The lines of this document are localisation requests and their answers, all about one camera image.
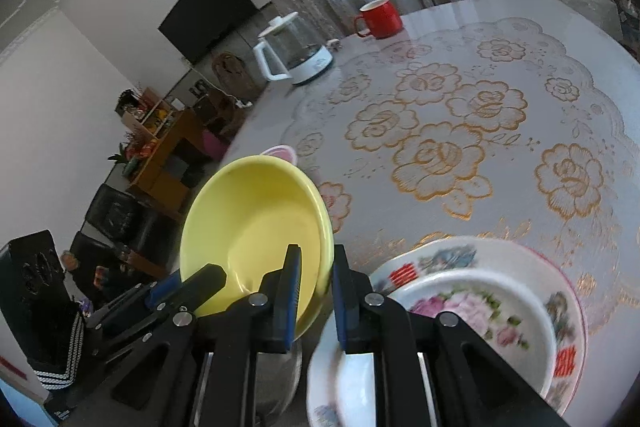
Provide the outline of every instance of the screw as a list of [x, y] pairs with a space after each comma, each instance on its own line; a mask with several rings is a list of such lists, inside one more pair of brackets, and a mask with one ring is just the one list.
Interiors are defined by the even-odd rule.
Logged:
[[189, 324], [191, 324], [192, 320], [193, 315], [191, 315], [190, 312], [178, 312], [174, 315], [174, 324], [179, 328], [188, 326]]
[[269, 298], [264, 293], [252, 293], [249, 295], [249, 304], [251, 306], [264, 306], [269, 301]]
[[379, 293], [367, 293], [364, 296], [364, 301], [369, 306], [381, 306], [382, 303], [385, 301], [385, 298]]
[[453, 328], [458, 325], [458, 316], [455, 313], [444, 312], [438, 318], [440, 323], [447, 328]]

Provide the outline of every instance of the kettle lid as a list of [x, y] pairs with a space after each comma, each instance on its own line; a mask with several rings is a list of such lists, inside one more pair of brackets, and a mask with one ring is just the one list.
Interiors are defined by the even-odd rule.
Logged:
[[279, 15], [277, 17], [274, 17], [269, 21], [268, 28], [260, 32], [260, 34], [258, 35], [258, 38], [260, 39], [268, 35], [269, 33], [273, 32], [274, 30], [277, 30], [282, 28], [283, 26], [286, 26], [297, 16], [298, 16], [298, 12], [291, 12], [290, 14], [285, 15], [284, 17], [280, 17]]

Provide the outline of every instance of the wooden desk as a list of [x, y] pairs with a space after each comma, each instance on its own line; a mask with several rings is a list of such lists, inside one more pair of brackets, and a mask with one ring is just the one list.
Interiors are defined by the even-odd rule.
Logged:
[[202, 124], [191, 109], [180, 112], [174, 124], [158, 141], [151, 156], [130, 182], [127, 191], [144, 192], [151, 197], [152, 204], [159, 211], [180, 221], [183, 217], [180, 214], [180, 206], [189, 192], [189, 187], [166, 172], [164, 164], [183, 139], [206, 155], [202, 144], [202, 131]]

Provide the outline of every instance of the mug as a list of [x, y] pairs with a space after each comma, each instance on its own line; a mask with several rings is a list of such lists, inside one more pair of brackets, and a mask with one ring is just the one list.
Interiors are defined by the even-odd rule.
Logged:
[[[368, 33], [358, 31], [358, 19], [364, 20], [369, 27]], [[375, 0], [360, 8], [360, 15], [353, 20], [353, 28], [359, 37], [373, 35], [377, 39], [385, 39], [402, 30], [402, 19], [390, 0]]]

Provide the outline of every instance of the dining table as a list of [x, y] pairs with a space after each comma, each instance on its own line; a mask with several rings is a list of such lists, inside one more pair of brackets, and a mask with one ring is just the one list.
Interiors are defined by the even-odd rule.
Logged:
[[[402, 21], [391, 38], [343, 38], [306, 84], [270, 83], [223, 163], [292, 146], [367, 274], [451, 235], [540, 252], [586, 320], [564, 419], [606, 425], [640, 371], [640, 64], [559, 0], [463, 0]], [[305, 363], [326, 316], [302, 337]], [[305, 378], [277, 425], [308, 425]]]

